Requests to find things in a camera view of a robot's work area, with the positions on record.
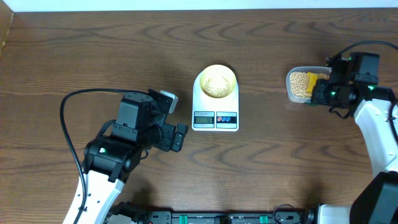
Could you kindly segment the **yellow plastic measuring scoop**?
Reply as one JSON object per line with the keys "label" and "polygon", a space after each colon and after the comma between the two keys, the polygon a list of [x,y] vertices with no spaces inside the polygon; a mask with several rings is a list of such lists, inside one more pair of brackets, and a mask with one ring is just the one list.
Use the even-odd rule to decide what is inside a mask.
{"label": "yellow plastic measuring scoop", "polygon": [[316,85],[316,82],[318,80],[318,75],[316,73],[308,72],[307,77],[308,77],[308,87],[307,87],[306,92],[312,93],[313,88]]}

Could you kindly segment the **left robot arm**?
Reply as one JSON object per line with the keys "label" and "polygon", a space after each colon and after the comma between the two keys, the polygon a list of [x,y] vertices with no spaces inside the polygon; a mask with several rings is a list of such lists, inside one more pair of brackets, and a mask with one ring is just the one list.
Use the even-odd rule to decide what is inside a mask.
{"label": "left robot arm", "polygon": [[105,122],[86,145],[83,161],[78,159],[65,124],[65,105],[74,94],[69,93],[62,100],[60,121],[80,176],[65,223],[104,223],[129,174],[149,155],[149,149],[182,149],[188,126],[165,122],[177,105],[176,95],[154,90],[121,93],[117,118]]}

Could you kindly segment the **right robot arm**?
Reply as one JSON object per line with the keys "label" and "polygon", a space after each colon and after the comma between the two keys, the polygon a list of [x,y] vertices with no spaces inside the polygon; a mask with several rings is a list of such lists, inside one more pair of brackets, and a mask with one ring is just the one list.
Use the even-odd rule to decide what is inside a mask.
{"label": "right robot arm", "polygon": [[379,55],[353,52],[326,63],[328,80],[317,80],[311,102],[348,112],[361,130],[373,180],[350,206],[321,205],[317,223],[397,223],[397,98],[378,85]]}

